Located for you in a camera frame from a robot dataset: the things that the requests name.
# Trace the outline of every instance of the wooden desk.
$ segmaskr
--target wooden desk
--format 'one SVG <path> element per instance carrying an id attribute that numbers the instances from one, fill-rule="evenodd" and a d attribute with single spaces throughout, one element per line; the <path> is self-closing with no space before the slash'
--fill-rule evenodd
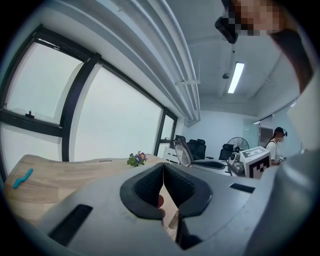
<path id="1" fill-rule="evenodd" d="M 147 154 L 146 165 L 167 162 L 157 156 Z M 53 206 L 61 202 L 71 193 L 91 181 L 102 177 L 110 177 L 133 168 L 127 165 L 126 159 L 95 159 L 83 162 L 59 162 L 36 155 L 25 155 L 16 164 L 4 184 L 4 196 L 12 212 L 33 225 L 37 225 L 42 216 Z M 33 172 L 18 188 L 13 188 L 18 178 L 25 176 L 33 168 Z M 178 208 L 172 201 L 165 186 L 160 195 L 164 198 L 161 207 L 165 210 L 163 226 L 173 240 L 177 228 L 169 228 L 169 223 Z"/>

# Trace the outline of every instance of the ceiling light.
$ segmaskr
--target ceiling light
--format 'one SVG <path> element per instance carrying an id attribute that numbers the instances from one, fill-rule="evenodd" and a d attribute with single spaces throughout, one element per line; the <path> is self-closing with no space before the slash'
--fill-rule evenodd
<path id="1" fill-rule="evenodd" d="M 245 64 L 241 62 L 237 62 L 235 64 L 235 70 L 233 73 L 232 81 L 228 90 L 228 94 L 233 94 L 240 80 L 242 71 L 244 70 Z"/>

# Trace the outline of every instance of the small potted flower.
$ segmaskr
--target small potted flower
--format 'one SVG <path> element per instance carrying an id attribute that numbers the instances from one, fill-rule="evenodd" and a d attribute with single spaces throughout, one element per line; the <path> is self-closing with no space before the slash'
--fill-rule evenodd
<path id="1" fill-rule="evenodd" d="M 134 154 L 130 154 L 129 155 L 129 159 L 128 161 L 126 161 L 126 163 L 128 165 L 131 165 L 133 167 L 138 167 L 139 165 L 145 165 L 145 162 L 147 161 L 147 156 L 145 153 L 141 153 L 141 151 L 139 151 L 136 155 Z"/>

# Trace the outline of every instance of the white shirt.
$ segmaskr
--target white shirt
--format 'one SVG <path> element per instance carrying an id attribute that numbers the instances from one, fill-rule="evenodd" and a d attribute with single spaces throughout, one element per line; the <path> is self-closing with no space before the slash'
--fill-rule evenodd
<path id="1" fill-rule="evenodd" d="M 265 147 L 268 151 L 270 151 L 271 160 L 279 161 L 281 156 L 281 151 L 278 143 L 275 140 L 271 140 Z"/>

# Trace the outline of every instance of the window frame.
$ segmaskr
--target window frame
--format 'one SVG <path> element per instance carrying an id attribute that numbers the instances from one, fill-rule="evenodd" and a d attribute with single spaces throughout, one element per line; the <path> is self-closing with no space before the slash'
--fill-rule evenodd
<path id="1" fill-rule="evenodd" d="M 80 68 L 79 72 L 77 73 L 75 79 L 71 84 L 66 100 L 64 102 L 60 118 L 60 124 L 34 119 L 4 109 L 7 94 L 13 76 L 32 43 L 44 45 L 46 47 L 67 54 L 83 62 L 82 67 Z M 161 143 L 170 143 L 171 147 L 173 147 L 173 139 L 176 131 L 178 118 L 171 111 L 164 107 L 156 98 L 154 98 L 150 93 L 148 93 L 144 88 L 142 88 L 129 76 L 124 74 L 122 71 L 120 71 L 118 68 L 116 68 L 106 60 L 102 59 L 102 56 L 99 53 L 91 52 L 90 50 L 77 44 L 76 42 L 43 27 L 42 24 L 40 24 L 21 44 L 21 46 L 18 48 L 17 52 L 13 56 L 7 71 L 5 72 L 0 87 L 0 122 L 40 134 L 60 137 L 62 161 L 69 162 L 70 134 L 76 105 L 87 78 L 89 77 L 95 65 L 98 63 L 100 63 L 103 68 L 112 72 L 114 75 L 118 76 L 127 84 L 135 88 L 138 92 L 143 94 L 145 97 L 147 97 L 149 100 L 151 100 L 153 103 L 155 103 L 162 109 L 162 116 L 157 131 L 154 155 L 157 155 L 159 145 Z M 172 134 L 170 139 L 161 139 L 161 134 L 166 115 L 174 121 Z M 4 167 L 2 150 L 0 150 L 0 175 L 3 182 L 5 182 L 7 179 L 7 173 Z"/>

